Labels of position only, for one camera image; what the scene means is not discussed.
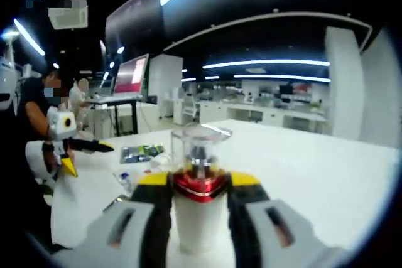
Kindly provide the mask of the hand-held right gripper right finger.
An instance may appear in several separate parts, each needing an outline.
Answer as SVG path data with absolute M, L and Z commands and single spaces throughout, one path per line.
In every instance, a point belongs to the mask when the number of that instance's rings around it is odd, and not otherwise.
M 260 181 L 228 172 L 227 207 L 236 267 L 313 267 L 317 237 L 312 224 L 281 200 L 271 200 Z

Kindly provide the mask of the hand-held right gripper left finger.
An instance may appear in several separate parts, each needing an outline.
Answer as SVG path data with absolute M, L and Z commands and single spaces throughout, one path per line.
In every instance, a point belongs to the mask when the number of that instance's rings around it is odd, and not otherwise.
M 88 228 L 84 267 L 166 267 L 171 229 L 171 173 L 142 178 L 130 199 L 112 205 Z

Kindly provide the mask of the person's left hand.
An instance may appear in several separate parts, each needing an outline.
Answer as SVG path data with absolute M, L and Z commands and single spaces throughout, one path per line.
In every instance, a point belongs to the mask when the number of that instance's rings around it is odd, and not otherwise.
M 41 147 L 46 170 L 49 173 L 58 171 L 62 166 L 61 155 L 64 153 L 62 141 L 44 141 Z

